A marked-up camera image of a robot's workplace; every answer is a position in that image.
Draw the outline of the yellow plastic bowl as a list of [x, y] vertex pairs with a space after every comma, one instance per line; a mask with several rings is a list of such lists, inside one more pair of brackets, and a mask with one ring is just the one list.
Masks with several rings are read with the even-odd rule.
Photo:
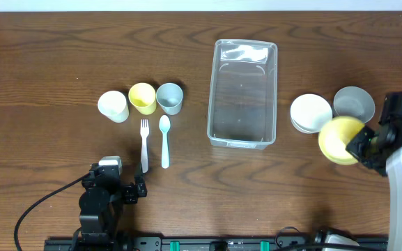
[[326, 123], [318, 135], [318, 145], [323, 155], [339, 165], [357, 163], [346, 150], [351, 139], [365, 126], [359, 119], [350, 116], [338, 116]]

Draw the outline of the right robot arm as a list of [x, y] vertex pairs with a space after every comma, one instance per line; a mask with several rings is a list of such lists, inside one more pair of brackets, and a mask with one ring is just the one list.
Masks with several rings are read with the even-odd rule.
[[346, 145], [358, 162], [386, 176], [390, 191], [388, 250], [402, 250], [402, 120], [363, 127]]

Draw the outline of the grey plastic bowl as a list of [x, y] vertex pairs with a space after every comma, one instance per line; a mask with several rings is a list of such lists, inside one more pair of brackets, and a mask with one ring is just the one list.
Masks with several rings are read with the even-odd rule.
[[363, 123], [369, 122], [376, 110], [371, 95], [356, 86], [347, 86], [337, 91], [333, 100], [335, 116], [351, 116]]

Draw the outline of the white plastic bowl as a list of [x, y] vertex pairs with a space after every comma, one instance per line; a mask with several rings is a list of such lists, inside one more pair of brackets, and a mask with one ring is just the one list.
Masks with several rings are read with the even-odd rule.
[[316, 94], [298, 96], [291, 104], [291, 123], [300, 132], [313, 134], [332, 120], [332, 108], [326, 99]]

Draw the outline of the white plastic cup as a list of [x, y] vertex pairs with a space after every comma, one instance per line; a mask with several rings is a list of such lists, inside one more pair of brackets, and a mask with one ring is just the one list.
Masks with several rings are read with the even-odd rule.
[[98, 110], [115, 123], [125, 122], [129, 116], [127, 99], [120, 91], [103, 93], [98, 100]]

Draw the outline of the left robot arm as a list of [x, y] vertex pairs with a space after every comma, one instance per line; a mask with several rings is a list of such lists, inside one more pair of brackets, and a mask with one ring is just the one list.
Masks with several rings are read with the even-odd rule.
[[126, 204], [136, 204], [147, 196], [142, 166], [138, 165], [131, 183], [121, 180], [119, 164], [93, 163], [82, 180], [85, 192], [79, 198], [81, 227], [72, 237], [69, 250], [131, 250], [132, 240], [118, 231]]

